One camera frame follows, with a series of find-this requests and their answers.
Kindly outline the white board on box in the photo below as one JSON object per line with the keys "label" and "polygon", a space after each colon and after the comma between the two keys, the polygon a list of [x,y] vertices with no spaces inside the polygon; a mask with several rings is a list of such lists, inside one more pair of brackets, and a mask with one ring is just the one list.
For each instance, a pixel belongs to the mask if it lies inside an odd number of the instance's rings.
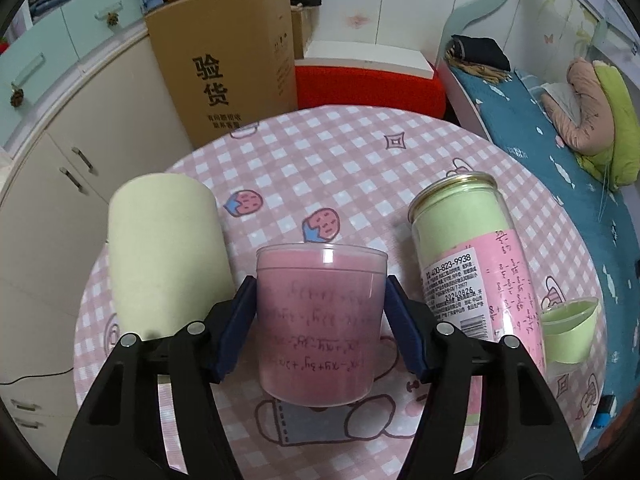
{"label": "white board on box", "polygon": [[353,41],[312,40],[296,64],[380,70],[424,79],[435,75],[420,51]]}

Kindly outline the cream lower cabinet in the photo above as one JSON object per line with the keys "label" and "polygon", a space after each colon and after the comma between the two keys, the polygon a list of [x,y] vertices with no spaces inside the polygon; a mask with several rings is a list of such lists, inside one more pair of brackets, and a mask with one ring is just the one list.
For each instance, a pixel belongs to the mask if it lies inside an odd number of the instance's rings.
{"label": "cream lower cabinet", "polygon": [[81,295],[106,239],[107,204],[191,145],[148,37],[94,60],[29,130],[1,190],[1,427],[42,474],[76,414]]}

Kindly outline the pink plastic cup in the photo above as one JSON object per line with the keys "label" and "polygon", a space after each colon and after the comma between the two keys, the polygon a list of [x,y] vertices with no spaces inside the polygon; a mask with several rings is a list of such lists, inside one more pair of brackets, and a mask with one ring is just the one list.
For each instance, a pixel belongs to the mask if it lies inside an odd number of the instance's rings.
{"label": "pink plastic cup", "polygon": [[274,398],[334,408],[370,391],[388,255],[362,246],[292,243],[256,254],[259,381]]}

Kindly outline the tall green pink can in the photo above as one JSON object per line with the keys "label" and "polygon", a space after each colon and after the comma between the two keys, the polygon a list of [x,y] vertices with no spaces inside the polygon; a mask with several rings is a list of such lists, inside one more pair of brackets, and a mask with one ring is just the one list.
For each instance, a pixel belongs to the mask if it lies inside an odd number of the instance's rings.
{"label": "tall green pink can", "polygon": [[518,337],[544,372],[533,280],[494,177],[466,172],[440,179],[413,199],[408,220],[423,296],[436,318],[477,339]]}

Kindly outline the teal drawer cabinet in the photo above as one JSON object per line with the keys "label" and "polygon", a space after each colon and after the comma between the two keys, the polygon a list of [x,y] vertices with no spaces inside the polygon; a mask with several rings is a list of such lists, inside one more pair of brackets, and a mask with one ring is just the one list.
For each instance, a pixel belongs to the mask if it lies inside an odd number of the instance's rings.
{"label": "teal drawer cabinet", "polygon": [[1,144],[72,66],[142,19],[140,0],[72,0],[1,55]]}

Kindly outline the teal candy print mattress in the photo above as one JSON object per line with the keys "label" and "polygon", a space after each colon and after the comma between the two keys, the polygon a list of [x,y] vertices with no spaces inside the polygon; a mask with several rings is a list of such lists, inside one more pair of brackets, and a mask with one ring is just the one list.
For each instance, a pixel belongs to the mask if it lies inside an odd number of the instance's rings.
{"label": "teal candy print mattress", "polygon": [[535,76],[513,73],[491,84],[458,68],[451,73],[489,140],[545,188],[512,209],[516,220],[533,223],[520,233],[544,308],[602,298],[605,334],[594,338],[588,362],[558,385],[587,455],[607,427],[591,428],[600,397],[616,395],[617,415],[639,385],[639,243],[628,202],[579,167],[542,111]]}

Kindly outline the green pillow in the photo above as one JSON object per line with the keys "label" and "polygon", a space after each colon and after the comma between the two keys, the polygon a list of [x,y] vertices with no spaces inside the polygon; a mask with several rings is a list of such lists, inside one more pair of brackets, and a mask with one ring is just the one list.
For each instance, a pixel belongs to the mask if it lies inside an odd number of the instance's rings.
{"label": "green pillow", "polygon": [[620,71],[602,61],[592,65],[612,113],[614,142],[604,152],[576,159],[591,177],[617,191],[639,177],[639,119]]}

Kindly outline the large cardboard box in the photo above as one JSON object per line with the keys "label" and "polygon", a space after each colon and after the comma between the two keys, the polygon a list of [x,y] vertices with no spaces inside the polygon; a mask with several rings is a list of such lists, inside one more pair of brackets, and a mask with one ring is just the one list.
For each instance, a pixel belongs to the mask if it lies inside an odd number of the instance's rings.
{"label": "large cardboard box", "polygon": [[296,110],[290,0],[177,0],[144,21],[196,148]]}

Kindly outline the cream white cup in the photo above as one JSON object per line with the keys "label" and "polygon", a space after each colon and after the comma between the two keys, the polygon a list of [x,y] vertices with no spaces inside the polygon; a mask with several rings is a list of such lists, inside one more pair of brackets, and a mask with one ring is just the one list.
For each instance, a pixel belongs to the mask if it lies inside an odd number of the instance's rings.
{"label": "cream white cup", "polygon": [[107,248],[123,334],[169,337],[235,294],[215,196],[183,174],[121,186],[108,205]]}

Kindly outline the small cardboard box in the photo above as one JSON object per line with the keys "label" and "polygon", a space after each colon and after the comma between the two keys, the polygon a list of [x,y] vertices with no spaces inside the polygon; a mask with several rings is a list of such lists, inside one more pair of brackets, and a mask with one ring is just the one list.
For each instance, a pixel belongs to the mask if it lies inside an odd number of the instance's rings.
{"label": "small cardboard box", "polygon": [[301,60],[314,33],[317,9],[310,6],[292,6],[291,18],[294,58]]}

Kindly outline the teal bunk bed frame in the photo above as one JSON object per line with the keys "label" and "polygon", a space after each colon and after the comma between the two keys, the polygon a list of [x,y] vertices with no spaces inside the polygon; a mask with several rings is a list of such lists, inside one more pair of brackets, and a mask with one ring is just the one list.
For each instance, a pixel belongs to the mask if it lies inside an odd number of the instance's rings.
{"label": "teal bunk bed frame", "polygon": [[440,42],[455,34],[492,38],[543,82],[563,81],[578,56],[608,62],[639,99],[639,25],[623,0],[454,0]]}

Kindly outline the folded black clothes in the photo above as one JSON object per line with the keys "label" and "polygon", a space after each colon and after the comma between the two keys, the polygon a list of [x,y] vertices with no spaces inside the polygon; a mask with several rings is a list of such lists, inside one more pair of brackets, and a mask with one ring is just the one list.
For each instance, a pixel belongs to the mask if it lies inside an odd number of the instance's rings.
{"label": "folded black clothes", "polygon": [[484,65],[503,72],[511,70],[509,59],[492,38],[452,35],[446,52],[460,62]]}

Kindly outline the pink plush pillow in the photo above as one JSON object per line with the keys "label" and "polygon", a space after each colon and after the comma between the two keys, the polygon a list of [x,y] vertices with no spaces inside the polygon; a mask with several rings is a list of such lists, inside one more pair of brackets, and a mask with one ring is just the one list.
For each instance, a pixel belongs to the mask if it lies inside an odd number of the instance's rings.
{"label": "pink plush pillow", "polygon": [[579,106],[579,122],[575,124],[548,92],[541,96],[544,110],[572,151],[585,156],[606,152],[614,144],[614,120],[593,65],[575,58],[568,66],[566,80]]}

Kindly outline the small green cup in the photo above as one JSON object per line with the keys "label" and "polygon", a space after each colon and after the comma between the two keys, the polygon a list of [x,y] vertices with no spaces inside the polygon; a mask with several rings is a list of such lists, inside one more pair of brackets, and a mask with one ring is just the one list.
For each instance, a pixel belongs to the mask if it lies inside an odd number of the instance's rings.
{"label": "small green cup", "polygon": [[596,332],[600,301],[579,298],[541,313],[544,351],[548,363],[577,365],[588,359]]}

